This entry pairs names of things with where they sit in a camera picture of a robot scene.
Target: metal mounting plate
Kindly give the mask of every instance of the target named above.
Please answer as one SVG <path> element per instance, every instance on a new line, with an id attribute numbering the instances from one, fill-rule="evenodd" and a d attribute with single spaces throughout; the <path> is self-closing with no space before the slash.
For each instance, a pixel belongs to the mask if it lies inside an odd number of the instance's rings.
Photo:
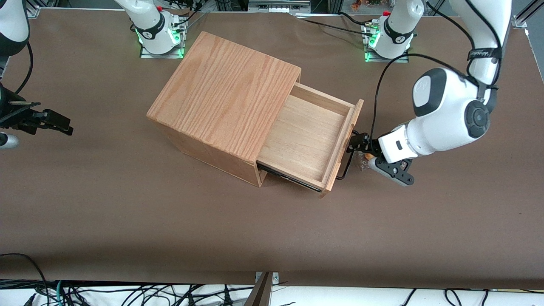
<path id="1" fill-rule="evenodd" d="M 261 277 L 262 274 L 263 274 L 263 272 L 255 272 L 255 283 L 257 283 L 257 281 L 259 281 L 259 277 Z M 280 283 L 280 274 L 279 274 L 279 272 L 272 272 L 272 284 L 277 285 L 279 283 Z"/>

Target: wooden box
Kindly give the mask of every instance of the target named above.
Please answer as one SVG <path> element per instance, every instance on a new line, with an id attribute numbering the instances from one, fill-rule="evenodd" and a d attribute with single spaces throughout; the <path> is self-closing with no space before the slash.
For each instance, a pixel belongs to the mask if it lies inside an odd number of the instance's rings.
<path id="1" fill-rule="evenodd" d="M 272 172 L 325 195 L 363 101 L 304 86 L 300 73 L 202 32 L 147 117 L 183 153 L 250 184 Z"/>

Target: open drawer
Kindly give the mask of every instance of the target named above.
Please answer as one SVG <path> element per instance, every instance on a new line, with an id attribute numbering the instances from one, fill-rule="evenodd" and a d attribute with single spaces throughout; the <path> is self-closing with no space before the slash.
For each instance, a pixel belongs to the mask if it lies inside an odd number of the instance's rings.
<path id="1" fill-rule="evenodd" d="M 353 105 L 295 83 L 257 157 L 258 168 L 324 196 L 362 105 L 363 100 Z"/>

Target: brown table surface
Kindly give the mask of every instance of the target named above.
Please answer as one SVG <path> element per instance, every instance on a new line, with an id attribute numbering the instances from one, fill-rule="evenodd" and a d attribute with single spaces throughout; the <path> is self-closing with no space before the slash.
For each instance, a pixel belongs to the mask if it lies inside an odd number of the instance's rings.
<path id="1" fill-rule="evenodd" d="M 21 94 L 75 131 L 15 131 L 20 147 L 0 151 L 0 253 L 32 256 L 49 279 L 252 283 L 254 271 L 280 271 L 291 285 L 544 288 L 544 86 L 523 30 L 510 33 L 485 137 L 417 158 L 412 187 L 352 167 L 319 200 L 180 153 L 145 117 L 179 60 L 138 58 L 129 25 L 123 11 L 100 10 L 30 21 L 35 65 Z M 364 62 L 359 35 L 287 14 L 207 14 L 188 47 L 202 30 L 300 66 L 305 85 L 366 100 L 356 129 L 369 131 L 385 64 Z M 469 45 L 450 23 L 423 18 L 417 32 L 414 52 L 464 69 Z M 412 85 L 436 66 L 390 69 L 376 134 L 414 117 Z M 23 51 L 3 84 L 15 89 L 27 67 Z M 0 261 L 0 278 L 37 276 Z"/>

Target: box top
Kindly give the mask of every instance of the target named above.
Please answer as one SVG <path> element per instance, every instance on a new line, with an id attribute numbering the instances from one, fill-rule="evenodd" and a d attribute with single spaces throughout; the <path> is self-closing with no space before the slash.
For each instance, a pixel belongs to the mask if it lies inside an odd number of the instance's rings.
<path id="1" fill-rule="evenodd" d="M 147 117 L 254 162 L 300 71 L 202 32 Z"/>

